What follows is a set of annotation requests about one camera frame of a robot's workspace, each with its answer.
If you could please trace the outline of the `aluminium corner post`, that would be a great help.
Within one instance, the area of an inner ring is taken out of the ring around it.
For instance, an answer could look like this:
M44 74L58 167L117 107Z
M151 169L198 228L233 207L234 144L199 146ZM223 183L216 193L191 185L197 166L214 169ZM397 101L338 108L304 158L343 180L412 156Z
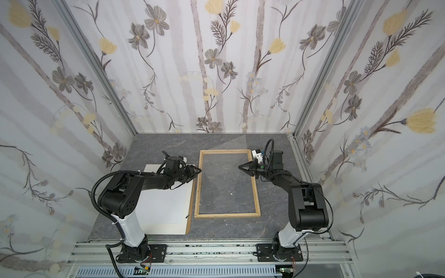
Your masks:
M100 84L102 85L103 89L105 90L111 103L114 105L117 112L119 113L119 116L121 117L123 123L125 124L126 129L129 132L130 136L135 137L137 135L137 130L134 127L134 124L132 123L132 121L130 120L130 117L126 113L124 106L122 105L121 101L118 98L117 93L115 92L109 79L107 78L107 74L105 73L105 70L103 69L102 65L100 64L99 58L96 57L96 54L92 48L92 45L90 44L89 40L84 36L81 28L79 27L78 23L75 20L75 17L73 16L72 12L70 11L66 1L52 0L52 3L54 5L54 7L56 8L62 21L68 28L68 31L74 37L75 42L79 46L84 58L91 66L93 72L95 73L97 79L99 80Z
M322 86L329 75L329 72L333 68L338 55L340 54L341 48L343 44L346 42L348 38L348 34L357 18L360 14L360 10L365 1L351 1L349 8L346 10L343 20L340 23L340 26L337 30L337 34L333 40L333 43L327 53L327 56L322 64L321 70L315 80L315 83L312 87L312 90L303 106L302 112L300 114L297 125L292 133L292 137L295 138L304 127L305 122L307 121L311 110L313 109L316 99L322 90Z

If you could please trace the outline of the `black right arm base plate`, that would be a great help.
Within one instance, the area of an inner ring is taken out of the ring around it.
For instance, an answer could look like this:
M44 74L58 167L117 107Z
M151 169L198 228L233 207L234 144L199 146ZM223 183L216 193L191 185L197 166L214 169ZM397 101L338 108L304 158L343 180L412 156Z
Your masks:
M299 245L285 248L280 244L257 244L254 255L258 262L302 262L304 260Z

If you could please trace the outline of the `light wooden picture frame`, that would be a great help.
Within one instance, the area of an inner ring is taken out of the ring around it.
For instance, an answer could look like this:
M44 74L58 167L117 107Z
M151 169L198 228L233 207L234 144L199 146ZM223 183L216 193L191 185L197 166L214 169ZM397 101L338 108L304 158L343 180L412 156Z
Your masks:
M211 149L211 150L201 150L199 154L199 168L203 168L204 156L205 155L233 155L233 154L245 154L247 155L249 161L252 161L253 155L249 149ZM195 219L210 219L210 218L255 218L261 216L260 203L258 198L258 190L256 185L256 180L254 177L251 178L251 184L253 189L254 213L222 213L222 214L201 214L200 211L200 195L202 187L203 171L198 175L197 178L197 191L195 199Z

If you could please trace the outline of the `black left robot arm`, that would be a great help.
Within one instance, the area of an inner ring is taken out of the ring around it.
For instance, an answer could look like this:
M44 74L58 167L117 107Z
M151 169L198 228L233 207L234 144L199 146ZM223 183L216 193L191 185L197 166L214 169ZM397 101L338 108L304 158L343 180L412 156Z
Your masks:
M125 247L140 247L146 234L140 227L135 210L141 193L151 190L176 190L196 179L202 170L187 164L183 156L165 155L153 171L118 170L100 178L91 191L91 203L117 227Z

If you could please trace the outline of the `white photo mat board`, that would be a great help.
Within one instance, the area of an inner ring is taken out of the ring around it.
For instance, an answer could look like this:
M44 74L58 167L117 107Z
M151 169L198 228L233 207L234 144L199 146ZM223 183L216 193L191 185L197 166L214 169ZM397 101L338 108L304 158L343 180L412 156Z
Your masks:
M174 190L144 190L135 212L147 235L185 235L192 181Z

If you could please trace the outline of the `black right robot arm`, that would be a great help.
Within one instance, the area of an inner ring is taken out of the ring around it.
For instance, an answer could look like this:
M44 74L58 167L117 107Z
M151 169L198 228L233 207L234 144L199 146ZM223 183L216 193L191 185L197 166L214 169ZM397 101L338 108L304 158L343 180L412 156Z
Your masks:
M307 234L329 226L326 200L319 184L307 183L284 169L283 152L254 153L255 158L238 169L256 179L264 178L288 194L289 222L278 232L275 241L282 248L291 248Z

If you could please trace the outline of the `clear acrylic sheet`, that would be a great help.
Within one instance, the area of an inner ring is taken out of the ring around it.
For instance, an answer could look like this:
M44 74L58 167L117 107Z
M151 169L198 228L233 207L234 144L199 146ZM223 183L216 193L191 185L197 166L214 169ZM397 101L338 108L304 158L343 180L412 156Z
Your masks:
M249 149L240 136L210 149ZM201 214L254 213L251 178L238 169L250 162L245 154L205 155L200 195Z

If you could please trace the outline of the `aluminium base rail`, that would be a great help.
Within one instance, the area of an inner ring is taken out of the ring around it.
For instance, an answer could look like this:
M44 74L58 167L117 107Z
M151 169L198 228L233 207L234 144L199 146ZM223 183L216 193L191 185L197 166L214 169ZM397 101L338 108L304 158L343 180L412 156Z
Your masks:
M164 263L123 263L149 270L152 266L194 265L273 265L281 277L277 278L357 278L352 254L343 241L310 237L299 242L302 262L258 262L257 244L271 244L266 239L237 240L151 240L149 244L167 244Z

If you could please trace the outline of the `aluminium corner post right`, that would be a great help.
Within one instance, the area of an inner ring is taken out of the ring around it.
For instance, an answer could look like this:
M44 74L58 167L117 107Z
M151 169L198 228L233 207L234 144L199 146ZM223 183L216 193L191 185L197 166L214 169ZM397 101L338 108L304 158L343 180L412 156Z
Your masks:
M348 34L357 18L360 14L360 10L365 1L351 1L349 8L346 10L343 20L340 23L340 26L337 30L337 34L333 40L333 43L327 53L327 56L322 64L321 70L315 80L315 83L312 87L312 90L303 106L302 112L300 114L297 125L292 133L292 137L295 138L304 127L305 122L307 121L311 110L313 109L316 99L322 90L322 86L329 75L329 72L333 68L338 55L340 54L341 48L343 44L346 42L348 38Z

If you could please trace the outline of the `aluminium corner post left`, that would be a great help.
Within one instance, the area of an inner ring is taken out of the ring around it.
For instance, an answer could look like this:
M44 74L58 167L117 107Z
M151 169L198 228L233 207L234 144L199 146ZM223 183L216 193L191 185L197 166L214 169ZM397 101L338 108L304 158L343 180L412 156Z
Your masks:
M137 135L137 130L134 127L134 124L132 123L132 121L130 120L130 117L126 113L124 106L122 105L121 101L118 98L117 93L115 92L109 79L107 78L107 74L105 73L105 70L103 69L102 65L100 64L99 58L96 57L96 54L92 48L92 45L90 44L89 40L84 36L81 28L79 27L78 23L75 20L75 17L73 16L72 12L70 11L66 1L52 0L52 3L54 5L54 7L56 8L62 21L68 28L68 31L74 37L75 42L79 46L84 58L91 66L93 72L95 73L97 79L99 80L100 84L102 85L103 89L105 90L111 103L114 105L117 112L119 113L119 116L121 117L123 123L125 124L126 129L129 132L130 136L135 137Z

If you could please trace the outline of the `brown wooden backing board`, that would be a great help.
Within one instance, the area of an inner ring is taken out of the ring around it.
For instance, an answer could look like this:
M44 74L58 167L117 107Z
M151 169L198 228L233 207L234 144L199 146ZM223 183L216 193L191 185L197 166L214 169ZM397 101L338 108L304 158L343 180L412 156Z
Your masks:
M191 185L191 197L190 197L190 202L189 202L188 215L186 217L186 219L187 219L187 226L186 226L186 230L185 230L186 235L189 234L189 232L191 230L191 221L192 221L192 218L194 215L193 209L194 209L194 202L195 202L196 184L197 184L197 178L192 181L192 185Z

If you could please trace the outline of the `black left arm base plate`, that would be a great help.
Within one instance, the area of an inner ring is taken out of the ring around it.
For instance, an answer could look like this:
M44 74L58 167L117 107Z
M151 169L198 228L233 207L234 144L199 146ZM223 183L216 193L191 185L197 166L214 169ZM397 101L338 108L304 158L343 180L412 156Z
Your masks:
M164 263L167 254L167 244L149 244L150 255L148 262Z

